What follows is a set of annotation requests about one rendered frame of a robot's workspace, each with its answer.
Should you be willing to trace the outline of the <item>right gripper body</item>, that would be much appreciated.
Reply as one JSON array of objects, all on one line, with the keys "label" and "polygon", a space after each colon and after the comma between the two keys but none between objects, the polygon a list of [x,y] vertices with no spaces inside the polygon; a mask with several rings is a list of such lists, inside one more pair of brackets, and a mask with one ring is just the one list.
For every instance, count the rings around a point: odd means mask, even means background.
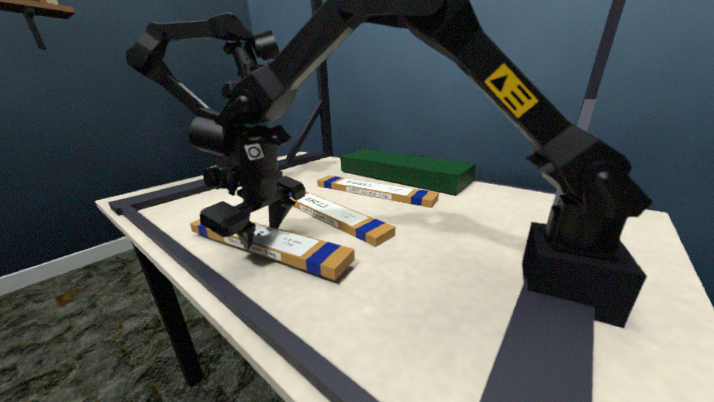
[{"label": "right gripper body", "polygon": [[[237,65],[238,72],[237,75],[241,76],[241,78],[244,78],[246,76],[246,63],[249,63],[251,66],[254,66],[257,64],[256,61],[254,60],[246,60]],[[222,87],[221,93],[223,95],[224,99],[230,99],[230,92],[233,86],[237,83],[238,81],[227,81],[227,83]]]}]

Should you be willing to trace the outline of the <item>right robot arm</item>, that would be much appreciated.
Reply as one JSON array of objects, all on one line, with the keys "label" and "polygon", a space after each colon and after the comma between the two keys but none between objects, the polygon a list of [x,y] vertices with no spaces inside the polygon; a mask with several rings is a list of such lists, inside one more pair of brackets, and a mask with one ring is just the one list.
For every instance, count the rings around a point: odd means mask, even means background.
[{"label": "right robot arm", "polygon": [[[233,54],[236,65],[246,60],[256,61],[252,48],[263,61],[273,59],[280,53],[272,30],[252,35],[241,24],[232,13],[219,14],[201,21],[150,23],[134,46],[127,50],[127,63],[145,77],[159,83],[197,115],[198,108],[209,107],[175,78],[162,61],[167,45],[169,41],[206,38],[238,41],[226,41],[223,47],[227,55]],[[246,42],[241,43],[240,40]]]}]

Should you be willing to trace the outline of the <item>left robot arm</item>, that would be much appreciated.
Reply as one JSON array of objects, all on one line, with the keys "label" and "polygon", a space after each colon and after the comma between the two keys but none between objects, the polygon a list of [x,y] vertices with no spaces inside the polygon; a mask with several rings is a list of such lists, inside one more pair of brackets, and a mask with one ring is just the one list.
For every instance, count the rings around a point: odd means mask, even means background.
[{"label": "left robot arm", "polygon": [[565,194],[545,228],[552,250],[619,262],[615,250],[628,217],[652,204],[629,177],[631,163],[556,109],[483,31],[470,0],[325,0],[275,59],[233,86],[222,114],[197,109],[192,146],[233,158],[240,136],[242,167],[276,168],[278,146],[291,136],[281,125],[244,124],[281,118],[301,84],[362,23],[409,29],[455,62],[529,139],[534,153],[525,159]]}]

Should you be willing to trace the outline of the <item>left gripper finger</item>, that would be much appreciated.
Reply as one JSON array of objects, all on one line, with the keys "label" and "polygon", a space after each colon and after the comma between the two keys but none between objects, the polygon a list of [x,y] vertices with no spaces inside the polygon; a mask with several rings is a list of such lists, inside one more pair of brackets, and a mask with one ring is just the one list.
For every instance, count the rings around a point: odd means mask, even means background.
[{"label": "left gripper finger", "polygon": [[246,225],[244,230],[236,233],[239,240],[241,241],[243,247],[247,250],[249,250],[251,247],[255,228],[256,228],[256,224],[254,224],[250,221],[250,224]]},{"label": "left gripper finger", "polygon": [[295,204],[296,202],[290,199],[283,204],[274,202],[268,205],[269,227],[278,229],[286,215]]}]

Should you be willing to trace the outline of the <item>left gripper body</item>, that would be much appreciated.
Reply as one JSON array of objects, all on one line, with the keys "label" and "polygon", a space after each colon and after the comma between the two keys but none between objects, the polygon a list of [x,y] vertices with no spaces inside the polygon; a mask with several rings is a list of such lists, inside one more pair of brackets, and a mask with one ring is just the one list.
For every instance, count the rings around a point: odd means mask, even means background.
[{"label": "left gripper body", "polygon": [[267,171],[249,170],[240,165],[235,168],[235,172],[241,176],[241,189],[236,190],[236,195],[242,198],[242,202],[233,206],[221,201],[203,208],[199,214],[200,224],[223,238],[244,230],[245,226],[250,224],[251,213],[262,207],[274,202],[283,204],[290,200],[290,193],[296,201],[305,197],[304,184],[286,175],[283,176],[283,171],[278,170],[278,165]]}]

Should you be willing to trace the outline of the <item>green flat rectangular platform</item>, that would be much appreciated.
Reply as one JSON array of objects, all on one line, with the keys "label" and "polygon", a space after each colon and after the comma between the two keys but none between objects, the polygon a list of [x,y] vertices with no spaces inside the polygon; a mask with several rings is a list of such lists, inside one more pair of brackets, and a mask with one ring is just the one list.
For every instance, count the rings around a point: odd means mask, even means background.
[{"label": "green flat rectangular platform", "polygon": [[340,156],[341,171],[456,196],[474,181],[476,163],[362,149]]}]

